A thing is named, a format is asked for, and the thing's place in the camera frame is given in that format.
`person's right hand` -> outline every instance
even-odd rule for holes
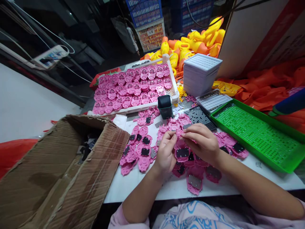
[[[201,123],[196,123],[184,130],[185,143],[198,157],[215,166],[220,155],[217,137]]]

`green plastic tray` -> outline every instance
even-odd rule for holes
[[[292,173],[305,158],[304,134],[238,100],[218,108],[211,118],[276,171]]]

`blue plastic crate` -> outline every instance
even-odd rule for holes
[[[191,14],[198,24],[209,24],[213,11],[214,0],[205,0],[193,4],[190,7]],[[187,7],[182,9],[171,9],[172,29],[175,33],[188,33],[191,30],[203,30],[191,19]]]
[[[135,28],[163,17],[161,0],[126,0]]]

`white cable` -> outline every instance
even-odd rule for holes
[[[34,33],[45,43],[45,45],[48,46],[48,44],[36,33],[36,31],[29,25],[29,23],[18,13],[18,11],[15,10],[15,8],[13,6],[11,6],[11,7],[19,15],[19,17],[21,17],[21,19],[34,31]]]
[[[0,30],[0,33],[2,33],[3,35],[5,35],[5,36],[7,36],[9,39],[11,39],[12,42],[14,42],[19,48],[21,48],[21,50],[24,51],[25,54],[27,54],[31,59],[33,59],[33,58],[30,56],[30,54],[28,54],[28,53],[23,49],[23,47],[21,47],[17,42],[15,42],[10,36],[6,35],[6,34],[5,34],[4,32],[2,32],[1,30]]]
[[[32,18],[34,21],[36,21],[39,25],[41,25],[42,27],[44,27],[44,25],[42,25],[39,21],[37,21],[35,18],[33,18],[31,15],[29,15],[27,12],[25,12],[23,9],[21,9],[15,2],[12,2],[16,7],[18,7],[22,12],[24,12],[26,15],[28,15],[30,18]],[[52,33],[54,36],[58,37],[59,39],[61,39],[63,42],[65,42],[68,46],[71,47],[71,49],[73,50],[73,52],[69,52],[69,54],[74,54],[75,50],[74,48],[69,45],[65,40],[63,40],[62,38],[60,38],[59,36],[57,36],[55,33],[53,33],[51,30],[47,29],[46,27],[44,27],[47,31],[49,31],[50,33]]]
[[[63,66],[65,66],[66,68],[68,68],[64,63],[62,63]],[[68,68],[71,72],[73,72],[75,75],[77,75],[73,70],[71,70],[70,68]],[[77,75],[78,77],[82,78],[83,80],[86,80],[84,79],[83,77],[81,77],[80,75]],[[87,82],[91,83],[89,80],[86,80]]]

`pink sleeve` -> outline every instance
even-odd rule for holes
[[[125,216],[123,214],[122,205],[120,205],[119,208],[117,209],[117,211],[111,216],[108,229],[120,229],[120,228],[149,229],[149,219],[147,218],[144,223],[130,224],[125,219]]]

